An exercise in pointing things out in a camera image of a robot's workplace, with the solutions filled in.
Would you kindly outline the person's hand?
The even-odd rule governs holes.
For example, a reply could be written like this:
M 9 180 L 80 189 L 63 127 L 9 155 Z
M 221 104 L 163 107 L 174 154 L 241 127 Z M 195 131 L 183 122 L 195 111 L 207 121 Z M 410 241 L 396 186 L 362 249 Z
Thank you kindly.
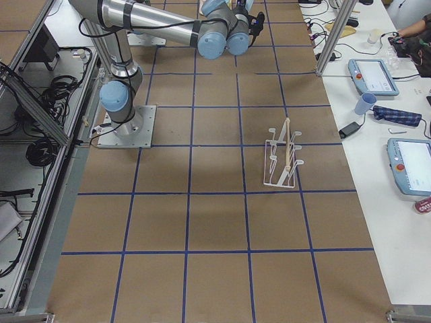
M 414 32 L 412 32 L 412 31 L 411 31 L 410 29 L 408 29 L 408 28 L 404 28 L 404 29 L 398 30 L 397 32 L 398 32 L 398 35 L 399 35 L 400 37 L 403 37 L 403 38 L 405 38 L 405 37 L 410 37 L 412 34 L 414 34 Z

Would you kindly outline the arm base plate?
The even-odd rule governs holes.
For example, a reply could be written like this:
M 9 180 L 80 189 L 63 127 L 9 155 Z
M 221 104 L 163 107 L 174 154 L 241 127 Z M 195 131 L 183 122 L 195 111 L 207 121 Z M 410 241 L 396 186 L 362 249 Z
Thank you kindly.
M 99 149 L 135 149 L 150 148 L 152 146 L 152 135 L 154 121 L 156 119 L 156 106 L 135 106 L 135 116 L 128 123 L 111 124 L 108 113 L 105 113 L 104 122 L 109 123 L 107 127 L 97 130 L 97 148 Z

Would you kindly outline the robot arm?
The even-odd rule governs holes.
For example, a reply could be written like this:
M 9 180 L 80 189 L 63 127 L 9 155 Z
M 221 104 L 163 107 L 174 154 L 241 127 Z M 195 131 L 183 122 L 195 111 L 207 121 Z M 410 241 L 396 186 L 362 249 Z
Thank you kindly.
M 83 22 L 90 22 L 86 37 L 108 56 L 111 79 L 100 90 L 100 101 L 110 117 L 116 137 L 129 138 L 142 131 L 144 117 L 133 105 L 143 73 L 133 60 L 128 33 L 145 34 L 185 44 L 214 60 L 225 50 L 243 55 L 263 29 L 265 16 L 249 14 L 252 3 L 238 1 L 232 9 L 225 1 L 204 1 L 203 19 L 185 17 L 145 4 L 144 1 L 71 1 Z

